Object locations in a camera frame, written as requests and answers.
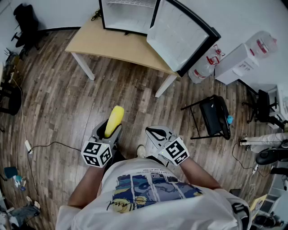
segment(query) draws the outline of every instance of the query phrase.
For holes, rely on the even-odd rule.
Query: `graphic print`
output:
[[[185,198],[192,198],[192,197],[200,196],[203,194],[203,192],[200,189],[190,184],[183,183],[183,182],[178,182],[175,184],[178,186],[180,191],[184,194]]]
[[[142,208],[156,203],[156,199],[146,176],[133,176],[132,181],[137,208]]]
[[[130,175],[118,177],[118,185],[113,193],[113,210],[125,213],[133,210],[133,194]]]
[[[120,213],[130,212],[161,201],[203,195],[199,188],[179,182],[176,177],[160,173],[123,175],[118,177],[117,184],[107,210],[112,206],[113,211]]]
[[[87,156],[87,155],[83,155],[83,156],[86,161],[86,164],[100,167],[99,162],[96,157]]]
[[[180,192],[172,183],[167,183],[162,174],[151,174],[160,201],[182,199]]]
[[[112,157],[109,148],[107,148],[101,155],[100,160],[102,162],[102,165],[105,165],[107,161]]]
[[[83,153],[89,153],[89,154],[97,155],[100,147],[101,147],[101,144],[89,142],[88,145],[86,146],[85,150],[83,151]]]
[[[184,151],[184,148],[179,144],[178,141],[175,141],[173,144],[166,148],[166,151],[169,153],[172,159],[177,157],[181,152]]]

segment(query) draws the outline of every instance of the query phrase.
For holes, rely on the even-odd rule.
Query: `cable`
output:
[[[248,190],[248,202],[247,203],[250,203],[250,199],[253,197],[255,188],[256,188],[256,184],[251,184],[251,177],[253,176],[252,172],[249,176],[249,190]]]
[[[57,143],[57,144],[60,144],[60,145],[65,146],[65,147],[68,147],[68,148],[70,148],[70,149],[74,149],[74,150],[77,150],[77,151],[81,152],[80,149],[73,148],[73,147],[68,146],[68,145],[65,145],[65,144],[63,144],[63,143],[61,143],[61,142],[52,142],[52,143],[50,143],[50,144],[48,144],[48,145],[46,145],[46,146],[34,146],[34,147],[32,147],[32,148],[28,151],[28,153],[30,153],[34,148],[37,148],[37,147],[49,147],[50,145],[52,145],[52,144],[54,144],[54,143]]]
[[[4,197],[6,200],[8,200],[8,201],[12,204],[13,208],[16,207],[16,206],[14,205],[14,203],[13,203],[11,200],[9,200],[6,196],[2,196],[2,197]]]
[[[232,149],[232,156],[234,157],[234,159],[240,163],[240,165],[241,165],[241,167],[242,167],[243,169],[254,169],[254,168],[252,168],[252,167],[245,168],[245,167],[242,165],[241,161],[238,160],[238,159],[233,155],[234,148],[235,148],[235,146],[236,146],[237,144],[238,144],[238,142],[235,143],[235,145],[233,146],[233,149]],[[270,175],[270,173],[268,173],[266,176],[263,176],[262,173],[259,172],[259,170],[257,170],[257,172],[258,172],[262,177],[266,177],[266,176]]]
[[[94,21],[96,18],[101,18],[101,11],[100,9],[95,12],[95,15],[91,18],[91,21]]]
[[[4,181],[7,181],[7,179],[5,179],[1,174],[0,174],[0,177],[1,177]]]
[[[24,128],[24,135],[25,135],[25,140],[27,140],[26,137],[26,130],[25,130],[25,125],[24,125],[24,115],[23,115],[23,95],[22,95],[22,90],[19,87],[19,85],[16,83],[16,81],[12,78],[12,80],[15,82],[15,84],[18,86],[18,88],[20,89],[21,92],[21,111],[22,111],[22,123],[23,123],[23,128]]]
[[[29,161],[29,153],[30,153],[34,148],[37,148],[37,147],[49,147],[50,145],[52,145],[52,144],[54,144],[54,143],[57,143],[57,144],[60,144],[60,145],[65,146],[65,147],[68,147],[68,148],[70,148],[70,149],[74,149],[74,150],[77,150],[77,151],[81,152],[80,149],[76,149],[76,148],[70,147],[70,146],[65,145],[65,144],[63,144],[63,143],[60,143],[60,142],[52,142],[52,143],[50,143],[50,144],[48,144],[48,145],[46,145],[46,146],[34,146],[34,147],[32,147],[32,148],[27,152],[27,159],[28,159],[28,163],[29,163],[29,167],[30,167],[30,171],[31,171],[32,179],[33,179],[33,184],[34,184],[34,188],[35,188],[35,191],[36,191],[36,194],[37,194],[38,197],[39,197],[39,194],[38,194],[38,191],[37,191],[37,189],[36,189],[36,184],[35,184],[35,180],[34,180],[34,176],[33,176],[33,172],[32,172],[32,167],[31,167],[31,164],[30,164],[30,161]]]

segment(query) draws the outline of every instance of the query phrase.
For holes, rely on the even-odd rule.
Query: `blue object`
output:
[[[234,119],[234,118],[229,115],[229,116],[227,117],[227,122],[228,122],[228,124],[231,124],[231,123],[233,122],[233,119]]]
[[[15,167],[6,167],[4,168],[4,173],[7,179],[10,179],[18,175],[17,169]]]

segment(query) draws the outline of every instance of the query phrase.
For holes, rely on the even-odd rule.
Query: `wooden table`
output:
[[[124,32],[105,30],[100,18],[87,21],[65,51],[72,53],[91,80],[94,80],[95,76],[81,54],[110,57],[168,73],[169,76],[160,86],[155,97],[160,97],[176,77],[179,77],[147,43],[145,36],[137,34],[125,36]]]

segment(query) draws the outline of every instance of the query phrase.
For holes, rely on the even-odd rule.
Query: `red label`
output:
[[[267,53],[266,49],[263,47],[263,44],[261,43],[259,39],[257,40],[257,44],[263,53]]]
[[[206,78],[206,77],[203,77],[202,75],[200,75],[197,70],[194,70],[194,75],[200,79]]]

